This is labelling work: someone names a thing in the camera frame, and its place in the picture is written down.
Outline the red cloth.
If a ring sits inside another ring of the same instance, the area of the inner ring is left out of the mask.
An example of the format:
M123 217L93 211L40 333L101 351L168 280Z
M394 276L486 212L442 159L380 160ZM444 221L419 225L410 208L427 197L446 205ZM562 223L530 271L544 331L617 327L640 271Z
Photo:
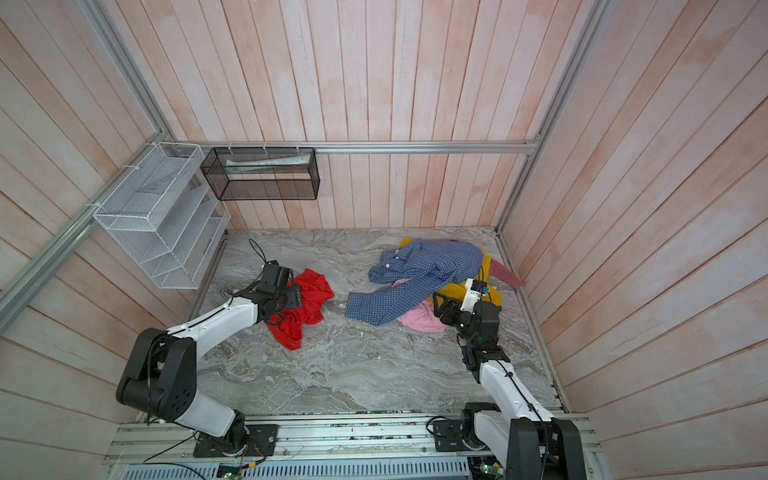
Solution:
M322 307L334 297L324 275L306 269L295 278L302 305L294 310L274 314L267 327L274 339L284 348L296 351L301 348L304 325L316 325L324 320Z

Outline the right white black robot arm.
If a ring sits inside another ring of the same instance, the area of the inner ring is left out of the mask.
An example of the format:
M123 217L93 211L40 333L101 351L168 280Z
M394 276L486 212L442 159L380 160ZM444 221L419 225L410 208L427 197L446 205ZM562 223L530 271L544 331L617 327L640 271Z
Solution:
M585 479L578 428L535 399L499 345L501 308L438 294L433 304L435 316L456 329L463 364L492 397L467 403L448 436L436 441L490 450L506 479Z

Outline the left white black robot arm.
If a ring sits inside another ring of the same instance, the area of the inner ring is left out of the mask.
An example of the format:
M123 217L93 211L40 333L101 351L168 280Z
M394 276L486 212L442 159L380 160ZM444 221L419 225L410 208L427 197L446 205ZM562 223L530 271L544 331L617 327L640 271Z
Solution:
M244 415L201 393L198 361L236 333L301 306L291 269L268 261L261 274L221 306L167 330L137 337L117 385L117 401L224 444L234 454L248 430Z

